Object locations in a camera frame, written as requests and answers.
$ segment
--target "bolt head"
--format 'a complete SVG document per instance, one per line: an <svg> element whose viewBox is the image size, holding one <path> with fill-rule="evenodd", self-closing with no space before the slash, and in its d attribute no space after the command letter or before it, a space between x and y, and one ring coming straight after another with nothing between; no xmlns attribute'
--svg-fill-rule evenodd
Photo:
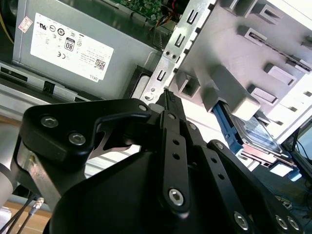
<svg viewBox="0 0 312 234"><path fill-rule="evenodd" d="M193 123L189 123L189 125L193 130L196 130L196 126Z"/></svg>
<svg viewBox="0 0 312 234"><path fill-rule="evenodd" d="M169 191L169 198L176 206L182 206L184 198L182 193L177 189L171 189Z"/></svg>
<svg viewBox="0 0 312 234"><path fill-rule="evenodd" d="M288 229L286 222L278 215L275 215L277 223L285 230Z"/></svg>
<svg viewBox="0 0 312 234"><path fill-rule="evenodd" d="M80 133L71 133L68 139L74 145L83 145L86 142L86 138Z"/></svg>
<svg viewBox="0 0 312 234"><path fill-rule="evenodd" d="M242 138L242 141L244 144L249 144L249 141L247 141L245 138Z"/></svg>
<svg viewBox="0 0 312 234"><path fill-rule="evenodd" d="M223 145L222 145L220 142L216 142L215 144L217 145L217 147L218 147L219 149L221 149L221 150L224 149Z"/></svg>
<svg viewBox="0 0 312 234"><path fill-rule="evenodd" d="M292 225L293 228L295 228L297 231L299 230L298 224L291 218L290 216L287 217L289 223Z"/></svg>
<svg viewBox="0 0 312 234"><path fill-rule="evenodd" d="M173 114L168 114L168 116L170 117L170 118L172 118L172 119L175 119L176 117L173 115Z"/></svg>
<svg viewBox="0 0 312 234"><path fill-rule="evenodd" d="M45 116L41 119L41 124L47 128L55 128L58 126L59 122L52 116Z"/></svg>
<svg viewBox="0 0 312 234"><path fill-rule="evenodd" d="M147 111L147 108L145 107L145 106L143 106L143 105L139 105L138 106L141 110L143 110L143 111Z"/></svg>
<svg viewBox="0 0 312 234"><path fill-rule="evenodd" d="M239 227L241 227L241 229L245 231L248 230L248 222L244 218L244 216L242 216L239 212L237 211L234 212L234 219L235 222L239 225Z"/></svg>

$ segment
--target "metal chassis frame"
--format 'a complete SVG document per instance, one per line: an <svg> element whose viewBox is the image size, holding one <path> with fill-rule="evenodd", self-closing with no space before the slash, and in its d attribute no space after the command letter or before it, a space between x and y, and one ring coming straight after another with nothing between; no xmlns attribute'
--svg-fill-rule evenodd
<svg viewBox="0 0 312 234"><path fill-rule="evenodd" d="M169 87L178 68L189 52L197 34L212 12L217 0L191 0L140 97L146 104L154 103Z"/></svg>

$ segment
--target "white plastic panel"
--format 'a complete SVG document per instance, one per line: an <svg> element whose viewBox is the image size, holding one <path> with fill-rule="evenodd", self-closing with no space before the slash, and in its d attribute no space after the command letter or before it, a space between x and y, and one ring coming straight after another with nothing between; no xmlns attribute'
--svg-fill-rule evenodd
<svg viewBox="0 0 312 234"><path fill-rule="evenodd" d="M267 127L269 133L277 139L278 143L282 143L311 116L311 108L312 75L310 74L304 75L267 115L274 121Z"/></svg>

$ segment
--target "cable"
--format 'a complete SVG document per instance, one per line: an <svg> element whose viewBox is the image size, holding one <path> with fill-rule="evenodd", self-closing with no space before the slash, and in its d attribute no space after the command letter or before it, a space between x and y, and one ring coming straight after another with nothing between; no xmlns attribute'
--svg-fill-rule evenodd
<svg viewBox="0 0 312 234"><path fill-rule="evenodd" d="M1 228L0 230L0 234L3 233L5 231L5 229L14 221L14 224L17 222L17 220L20 218L21 214L23 213L23 211L25 210L25 208L29 205L30 202L32 202L32 200L34 200L34 198L36 197L35 194L30 193L29 197L27 199L27 201L25 202L25 204L23 205L23 207L16 212L16 214Z"/></svg>
<svg viewBox="0 0 312 234"><path fill-rule="evenodd" d="M3 30L4 30L4 32L5 32L5 34L6 34L6 36L9 38L10 42L14 45L13 37L12 37L10 31L9 31L9 30L6 28L6 26L5 26L5 23L4 23L4 21L3 21L1 12L0 12L0 23L1 23L1 26L2 26L2 28L3 28Z"/></svg>
<svg viewBox="0 0 312 234"><path fill-rule="evenodd" d="M299 142L299 140L298 140L297 142L299 143L299 145L300 145L301 148L303 149L303 151L304 151L305 155L307 156L307 158L310 159L309 156L308 156L308 154L307 154L307 152L306 152L306 150L304 149L303 145Z"/></svg>
<svg viewBox="0 0 312 234"><path fill-rule="evenodd" d="M310 220L307 222L307 224L306 224L306 225L304 225L304 227L303 227L303 228L306 228L306 227L307 227L307 225L311 222L311 220L312 220L312 219L310 219Z"/></svg>
<svg viewBox="0 0 312 234"><path fill-rule="evenodd" d="M30 201L26 201L26 203L28 202L27 206L29 205L30 202L32 202L35 199L36 195L33 194L33 196L31 197L31 192L29 191L29 195L28 195L28 200ZM17 223L18 219L20 218L20 216L23 214L23 211L25 210L25 208L20 212L19 216L15 218L15 220L13 221L12 225L9 227L8 231L6 234L10 234L11 230L13 229L13 227L15 226L15 224Z"/></svg>
<svg viewBox="0 0 312 234"><path fill-rule="evenodd" d="M296 147L298 149L298 152L301 154L298 144L296 144Z"/></svg>
<svg viewBox="0 0 312 234"><path fill-rule="evenodd" d="M31 208L30 212L28 213L28 216L27 218L25 219L25 221L23 222L23 224L21 225L19 231L18 231L18 234L21 234L21 232L23 231L24 227L26 226L28 220L31 218L31 216L34 215L34 213L40 209L40 207L42 206L44 202L44 199L43 197L39 197L37 199L37 201L35 202L35 204L33 205L33 208Z"/></svg>
<svg viewBox="0 0 312 234"><path fill-rule="evenodd" d="M31 218L31 216L33 216L32 214L28 214L27 218L25 219L25 221L23 222L23 224L21 225L18 234L21 234L21 231L23 231L24 227L26 226L28 220Z"/></svg>

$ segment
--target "wooden surface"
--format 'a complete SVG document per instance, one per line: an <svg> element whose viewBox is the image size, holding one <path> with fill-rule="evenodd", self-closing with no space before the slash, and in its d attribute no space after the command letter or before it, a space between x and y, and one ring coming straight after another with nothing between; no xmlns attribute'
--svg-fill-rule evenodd
<svg viewBox="0 0 312 234"><path fill-rule="evenodd" d="M7 117L2 116L2 115L0 115L0 123L9 123L9 124L12 124L12 125L15 125L18 127L20 127L20 124L21 124L21 122L15 120L15 119L7 118Z"/></svg>
<svg viewBox="0 0 312 234"><path fill-rule="evenodd" d="M15 215L17 211L22 207L22 205L13 203L13 202L6 202L4 207L7 207L12 212L12 216ZM30 211L31 207L27 207L17 223L15 224L13 230L11 231L12 234L17 233L20 229L22 223L28 216L28 212ZM49 221L51 217L50 212L38 210L27 222L25 228L22 231L22 234L40 234L43 232L45 225Z"/></svg>

